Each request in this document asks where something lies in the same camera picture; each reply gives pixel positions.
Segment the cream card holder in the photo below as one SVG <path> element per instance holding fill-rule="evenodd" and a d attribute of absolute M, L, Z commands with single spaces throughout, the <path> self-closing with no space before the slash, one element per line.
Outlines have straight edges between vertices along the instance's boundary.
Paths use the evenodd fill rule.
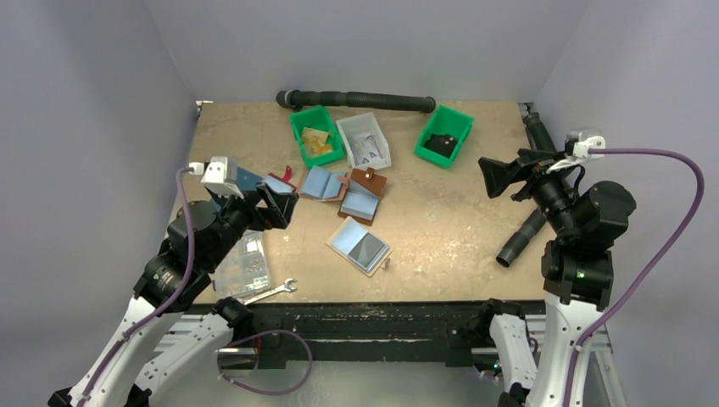
<path fill-rule="evenodd" d="M 388 268 L 393 252 L 388 243 L 351 217 L 328 237 L 326 246 L 367 277 Z"/>

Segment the printed card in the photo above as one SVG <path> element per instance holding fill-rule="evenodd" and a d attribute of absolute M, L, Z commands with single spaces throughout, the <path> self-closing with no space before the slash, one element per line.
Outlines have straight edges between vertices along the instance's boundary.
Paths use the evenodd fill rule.
<path fill-rule="evenodd" d="M 353 156 L 356 165 L 373 163 L 382 158 L 375 138 L 370 133 L 359 134 L 353 137 Z"/>

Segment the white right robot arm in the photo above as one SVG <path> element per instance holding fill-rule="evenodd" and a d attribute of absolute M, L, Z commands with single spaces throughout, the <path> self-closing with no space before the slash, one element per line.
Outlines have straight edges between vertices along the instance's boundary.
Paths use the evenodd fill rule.
<path fill-rule="evenodd" d="M 500 406 L 582 405 L 591 350 L 587 329 L 606 315 L 614 281 L 610 249 L 637 207 L 633 195 L 614 181 L 579 193 L 565 180 L 571 166 L 553 170 L 559 161 L 557 153 L 529 149 L 519 150 L 509 163 L 478 160 L 490 198 L 522 183 L 512 200 L 532 199 L 556 234 L 541 259 L 546 297 L 539 360 L 514 305 L 493 299 L 476 323 L 478 338 L 499 353 L 505 384 Z"/>

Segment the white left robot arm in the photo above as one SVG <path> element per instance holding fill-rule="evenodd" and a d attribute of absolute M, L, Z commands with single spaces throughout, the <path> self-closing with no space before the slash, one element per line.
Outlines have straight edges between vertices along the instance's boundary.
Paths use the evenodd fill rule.
<path fill-rule="evenodd" d="M 55 391 L 50 406 L 124 406 L 159 340 L 210 284 L 210 276 L 247 231 L 286 229 L 299 196 L 259 182 L 249 191 L 190 202 L 181 209 L 160 250 L 145 265 L 125 314 L 88 372 Z"/>

